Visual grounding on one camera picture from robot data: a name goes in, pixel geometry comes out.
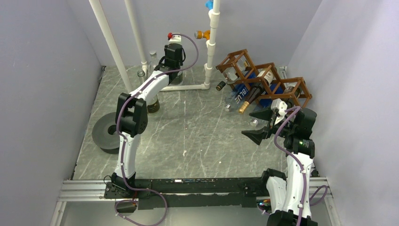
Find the dark bottle silver cap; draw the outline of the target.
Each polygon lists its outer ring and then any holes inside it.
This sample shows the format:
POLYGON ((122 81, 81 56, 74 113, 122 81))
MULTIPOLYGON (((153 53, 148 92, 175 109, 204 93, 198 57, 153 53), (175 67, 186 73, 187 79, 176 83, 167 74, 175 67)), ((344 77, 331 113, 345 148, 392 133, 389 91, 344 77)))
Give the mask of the dark bottle silver cap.
MULTIPOLYGON (((288 94, 291 93, 294 90, 294 86, 289 86, 286 87, 286 89, 283 91, 283 94, 288 94)), ((302 89, 300 87, 298 87, 295 91, 294 91, 294 95, 299 98, 300 94, 302 92, 302 89)))

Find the clear bottle red green label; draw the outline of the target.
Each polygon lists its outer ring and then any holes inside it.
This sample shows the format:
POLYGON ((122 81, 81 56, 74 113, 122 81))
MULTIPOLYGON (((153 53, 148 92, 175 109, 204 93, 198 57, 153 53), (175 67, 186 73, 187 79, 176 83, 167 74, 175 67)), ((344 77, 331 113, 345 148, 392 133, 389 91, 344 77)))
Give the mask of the clear bottle red green label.
POLYGON ((150 52, 150 57, 151 57, 151 60, 149 62, 149 67, 148 67, 148 74, 147 74, 148 77, 150 77, 152 75, 152 73, 155 71, 155 68, 159 64, 159 61, 160 61, 157 56, 157 52, 155 50, 150 52))

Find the clear bottle dark label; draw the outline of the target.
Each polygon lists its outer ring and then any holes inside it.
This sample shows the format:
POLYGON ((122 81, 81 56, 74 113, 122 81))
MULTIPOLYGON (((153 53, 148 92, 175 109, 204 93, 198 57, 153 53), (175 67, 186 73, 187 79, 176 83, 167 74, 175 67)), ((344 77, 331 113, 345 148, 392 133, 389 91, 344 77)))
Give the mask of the clear bottle dark label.
POLYGON ((171 81, 171 86, 181 85, 183 82, 183 72, 180 71, 176 74, 176 77, 171 81))

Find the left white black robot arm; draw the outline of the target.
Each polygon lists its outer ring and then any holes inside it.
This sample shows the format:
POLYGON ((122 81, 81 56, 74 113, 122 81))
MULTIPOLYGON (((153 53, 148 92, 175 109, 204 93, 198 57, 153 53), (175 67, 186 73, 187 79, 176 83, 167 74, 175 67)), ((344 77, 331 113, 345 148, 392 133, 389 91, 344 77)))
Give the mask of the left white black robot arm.
POLYGON ((132 196, 136 189, 135 158, 141 134, 148 124, 147 103, 178 76, 185 60, 180 44, 168 44, 164 50, 165 56, 151 76, 133 92, 118 97, 116 129, 120 136, 120 150, 117 168, 111 178, 113 186, 124 198, 132 196))

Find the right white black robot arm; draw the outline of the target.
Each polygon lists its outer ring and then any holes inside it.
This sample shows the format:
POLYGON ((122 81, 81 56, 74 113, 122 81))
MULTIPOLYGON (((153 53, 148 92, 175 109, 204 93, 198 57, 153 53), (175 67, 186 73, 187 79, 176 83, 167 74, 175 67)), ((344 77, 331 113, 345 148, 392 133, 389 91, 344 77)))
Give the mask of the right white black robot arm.
POLYGON ((275 143, 287 158, 288 176, 280 171, 269 171, 268 178, 260 181, 259 189, 270 196, 271 213, 269 226, 316 226, 312 220, 309 198, 311 166, 315 156, 315 144, 311 140, 312 127, 317 114, 311 109, 299 106, 283 110, 265 108, 250 113, 250 116, 268 121, 259 130, 244 130, 242 134, 259 145, 262 140, 274 135, 283 137, 284 145, 275 143))

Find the lower blue clear bottle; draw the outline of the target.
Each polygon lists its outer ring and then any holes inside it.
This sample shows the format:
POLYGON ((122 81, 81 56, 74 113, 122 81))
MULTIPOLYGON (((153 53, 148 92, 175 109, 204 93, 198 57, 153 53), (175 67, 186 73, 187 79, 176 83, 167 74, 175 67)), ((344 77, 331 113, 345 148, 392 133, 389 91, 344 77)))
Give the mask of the lower blue clear bottle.
MULTIPOLYGON (((257 105, 257 106, 253 109, 252 112, 257 112, 257 111, 260 111, 260 110, 263 110, 263 109, 266 109, 266 108, 269 108, 269 105, 265 105, 265 106, 263 106, 263 105, 257 105)), ((270 117, 267 118, 267 119, 265 120, 265 119, 258 119, 258 118, 255 118, 255 117, 251 116, 251 117, 250 117, 250 123, 249 123, 249 124, 250 124, 251 126, 253 126, 253 127, 260 128, 260 127, 266 126, 266 125, 268 124, 269 120, 270 120, 270 117)))

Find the blue labelled clear bottle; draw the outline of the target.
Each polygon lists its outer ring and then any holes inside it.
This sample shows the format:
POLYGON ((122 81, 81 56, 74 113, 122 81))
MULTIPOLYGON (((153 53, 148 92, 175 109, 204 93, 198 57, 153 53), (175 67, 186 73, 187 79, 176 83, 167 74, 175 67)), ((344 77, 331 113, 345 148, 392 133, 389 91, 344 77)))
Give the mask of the blue labelled clear bottle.
POLYGON ((238 110, 243 104, 245 97, 249 93, 249 89, 245 84, 239 84, 234 87, 235 89, 231 91, 225 100, 225 111, 232 112, 238 110))

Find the brown wooden wine rack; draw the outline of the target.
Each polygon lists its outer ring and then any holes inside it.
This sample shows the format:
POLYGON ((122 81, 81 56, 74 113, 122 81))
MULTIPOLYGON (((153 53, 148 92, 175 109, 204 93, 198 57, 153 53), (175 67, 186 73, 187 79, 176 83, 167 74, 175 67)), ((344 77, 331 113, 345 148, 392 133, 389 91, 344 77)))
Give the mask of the brown wooden wine rack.
POLYGON ((274 100, 280 98, 281 100, 290 101, 293 105, 306 107, 312 99, 312 94, 307 88, 303 77, 284 79, 280 77, 273 62, 255 65, 247 49, 228 53, 227 57, 216 66, 216 69, 224 76, 225 86, 229 86, 232 91, 239 84, 245 84, 250 91, 254 83, 261 81, 265 87, 265 92, 254 101, 256 103, 263 99, 274 100), (274 79, 269 87, 266 86, 264 78, 257 78, 262 70, 271 70, 274 74, 274 79), (291 93, 283 94, 283 91, 289 86, 294 86, 294 90, 291 93), (299 98, 294 95, 294 91, 298 87, 302 89, 299 98))

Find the dark bottle gold cap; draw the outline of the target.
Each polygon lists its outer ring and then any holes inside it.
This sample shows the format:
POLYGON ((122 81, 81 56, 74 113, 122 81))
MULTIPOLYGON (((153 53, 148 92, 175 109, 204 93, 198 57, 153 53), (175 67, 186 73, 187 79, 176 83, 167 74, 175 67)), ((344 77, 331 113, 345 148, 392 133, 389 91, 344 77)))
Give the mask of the dark bottle gold cap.
MULTIPOLYGON (((274 74, 271 70, 262 70, 257 78, 264 78, 266 81, 266 86, 269 87, 270 83, 274 79, 274 74)), ((243 114, 247 107, 253 103, 256 99, 259 98, 265 92, 265 87, 261 81, 254 83, 251 90, 249 91, 248 95, 245 98, 245 101, 239 108, 238 112, 243 114)))

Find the standing clear empty bottle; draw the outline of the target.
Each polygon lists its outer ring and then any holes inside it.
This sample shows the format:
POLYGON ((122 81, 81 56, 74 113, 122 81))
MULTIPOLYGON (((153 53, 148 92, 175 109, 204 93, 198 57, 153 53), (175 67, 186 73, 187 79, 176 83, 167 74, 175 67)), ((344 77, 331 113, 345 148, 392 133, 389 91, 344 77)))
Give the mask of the standing clear empty bottle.
MULTIPOLYGON (((147 77, 144 70, 139 70, 137 72, 137 76, 141 84, 145 83, 147 77)), ((159 109, 160 109, 160 103, 158 96, 156 95, 151 101, 147 102, 147 111, 148 113, 156 113, 159 109)))

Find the orange valve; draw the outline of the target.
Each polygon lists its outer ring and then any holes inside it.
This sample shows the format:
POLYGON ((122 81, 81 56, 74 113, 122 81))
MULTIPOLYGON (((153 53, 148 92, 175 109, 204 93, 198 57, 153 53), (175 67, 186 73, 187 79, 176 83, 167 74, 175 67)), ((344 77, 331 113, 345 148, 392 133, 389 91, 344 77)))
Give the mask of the orange valve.
POLYGON ((196 38, 196 39, 206 39, 206 40, 209 40, 210 39, 210 30, 207 30, 207 31, 196 31, 195 33, 194 33, 194 37, 196 38))

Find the slanted white pvc pipe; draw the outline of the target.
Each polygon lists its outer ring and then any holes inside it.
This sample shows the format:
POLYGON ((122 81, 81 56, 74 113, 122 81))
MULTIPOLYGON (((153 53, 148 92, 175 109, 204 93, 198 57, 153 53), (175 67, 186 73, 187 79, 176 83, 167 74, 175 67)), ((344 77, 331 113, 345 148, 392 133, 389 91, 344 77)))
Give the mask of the slanted white pvc pipe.
POLYGON ((133 91, 133 87, 132 87, 132 84, 128 77, 125 65, 124 65, 122 57, 120 55, 120 52, 118 50, 116 41, 115 41, 112 31, 110 29, 108 20, 106 18, 103 8, 102 8, 101 2, 99 0, 89 0, 89 3, 90 3, 90 6, 91 6, 94 14, 95 14, 96 20, 100 26, 102 34, 103 34, 105 41, 108 45, 108 48, 111 52, 113 60, 116 64, 118 71, 121 75, 121 78, 124 82, 126 90, 128 92, 131 92, 131 91, 133 91))

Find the white pvc pipe frame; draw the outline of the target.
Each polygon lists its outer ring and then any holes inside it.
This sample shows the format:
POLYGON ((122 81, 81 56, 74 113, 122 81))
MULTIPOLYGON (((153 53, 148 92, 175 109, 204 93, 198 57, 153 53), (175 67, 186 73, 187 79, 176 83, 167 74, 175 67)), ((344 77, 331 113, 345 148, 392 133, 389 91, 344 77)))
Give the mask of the white pvc pipe frame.
MULTIPOLYGON (((133 3, 130 0, 125 0, 125 5, 126 9, 128 12, 128 17, 130 20, 131 27, 133 29, 135 38, 136 38, 136 44, 138 49, 140 50, 140 57, 143 58, 143 48, 142 48, 142 42, 140 39, 140 35, 138 34, 138 25, 136 22, 135 14, 134 14, 134 7, 133 3)), ((210 19, 210 39, 206 41, 207 45, 207 63, 204 64, 204 69, 205 69, 205 81, 203 84, 200 85, 182 85, 182 86, 167 86, 163 88, 161 91, 182 91, 182 90, 196 90, 196 89, 202 89, 202 90, 207 90, 210 88, 210 78, 211 78, 211 71, 212 71, 212 64, 213 64, 213 57, 215 54, 215 38, 216 38, 216 32, 219 24, 219 18, 220 18, 220 1, 219 0, 214 0, 214 5, 213 9, 209 10, 208 16, 210 19)))

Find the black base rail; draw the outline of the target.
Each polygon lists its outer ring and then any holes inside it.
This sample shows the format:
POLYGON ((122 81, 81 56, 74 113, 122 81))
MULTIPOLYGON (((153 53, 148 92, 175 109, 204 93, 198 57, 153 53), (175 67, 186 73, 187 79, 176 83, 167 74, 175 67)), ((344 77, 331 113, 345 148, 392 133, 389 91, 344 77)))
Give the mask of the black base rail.
POLYGON ((128 180, 112 174, 106 183, 105 199, 136 199, 139 210, 162 207, 241 206, 254 208, 258 197, 268 197, 267 180, 286 179, 284 173, 265 170, 260 177, 247 178, 168 178, 128 180))

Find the aluminium frame rail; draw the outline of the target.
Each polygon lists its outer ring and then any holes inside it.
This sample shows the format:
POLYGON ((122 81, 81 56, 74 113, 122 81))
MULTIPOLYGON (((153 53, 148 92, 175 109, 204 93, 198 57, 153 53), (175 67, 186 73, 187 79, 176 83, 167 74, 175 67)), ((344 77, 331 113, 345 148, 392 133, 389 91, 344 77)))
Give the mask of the aluminium frame rail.
MULTIPOLYGON (((52 226, 61 224, 64 210, 68 202, 118 202, 123 198, 106 198, 105 191, 108 180, 65 180, 57 198, 56 207, 51 219, 52 226)), ((327 187, 324 203, 330 218, 331 225, 341 226, 333 194, 326 178, 310 178, 309 196, 314 194, 320 187, 327 187)))

